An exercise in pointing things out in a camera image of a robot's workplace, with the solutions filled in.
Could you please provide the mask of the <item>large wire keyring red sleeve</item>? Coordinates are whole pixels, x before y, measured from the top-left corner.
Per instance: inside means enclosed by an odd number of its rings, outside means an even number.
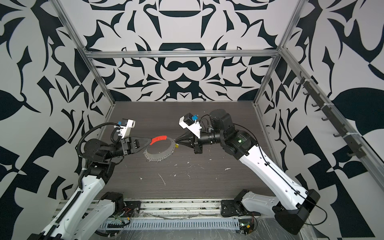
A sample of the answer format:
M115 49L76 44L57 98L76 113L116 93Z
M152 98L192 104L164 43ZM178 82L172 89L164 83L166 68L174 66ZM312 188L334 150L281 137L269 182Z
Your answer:
M152 139L144 151L144 156L149 161L159 162L170 157L176 148L175 141L168 136L158 136Z

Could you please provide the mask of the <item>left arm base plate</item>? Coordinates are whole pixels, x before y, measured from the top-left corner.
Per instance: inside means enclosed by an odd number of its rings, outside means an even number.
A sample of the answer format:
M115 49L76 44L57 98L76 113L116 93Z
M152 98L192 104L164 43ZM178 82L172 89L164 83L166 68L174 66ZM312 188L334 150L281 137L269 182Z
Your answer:
M141 203L141 201L124 201L121 217L131 218L138 215L141 211Z

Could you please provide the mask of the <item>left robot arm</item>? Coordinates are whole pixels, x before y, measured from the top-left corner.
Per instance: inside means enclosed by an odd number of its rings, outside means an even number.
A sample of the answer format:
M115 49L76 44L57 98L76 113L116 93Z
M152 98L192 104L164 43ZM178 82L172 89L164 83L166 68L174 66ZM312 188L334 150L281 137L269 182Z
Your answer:
M105 187L114 172L113 158L139 153L151 144L150 138L127 137L118 143L107 144L91 139L84 146L83 156L92 161L81 174L79 186L59 214L39 234L30 240L88 240L108 217L119 215L125 207L121 193L105 193L97 206L86 211L97 194Z

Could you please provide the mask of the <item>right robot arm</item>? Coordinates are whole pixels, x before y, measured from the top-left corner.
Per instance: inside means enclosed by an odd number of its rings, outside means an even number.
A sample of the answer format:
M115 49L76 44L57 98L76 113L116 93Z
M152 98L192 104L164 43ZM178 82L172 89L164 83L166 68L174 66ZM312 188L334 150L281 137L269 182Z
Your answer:
M175 142L202 154L205 145L219 144L230 156L252 170L274 193L273 197L242 190L234 199L242 215L258 213L274 217L288 233L297 235L311 212L318 207L320 194L296 183L271 160L259 145L256 137L246 128L233 123L223 109L209 114L209 127L205 130L197 115L188 113L179 119L186 129Z

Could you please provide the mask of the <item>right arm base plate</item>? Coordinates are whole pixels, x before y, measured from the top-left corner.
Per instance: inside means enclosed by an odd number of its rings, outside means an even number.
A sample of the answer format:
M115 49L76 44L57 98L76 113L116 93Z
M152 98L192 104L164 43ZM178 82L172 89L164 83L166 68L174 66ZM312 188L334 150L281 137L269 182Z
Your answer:
M235 200L221 200L221 216L224 218L245 216L248 211L241 202Z

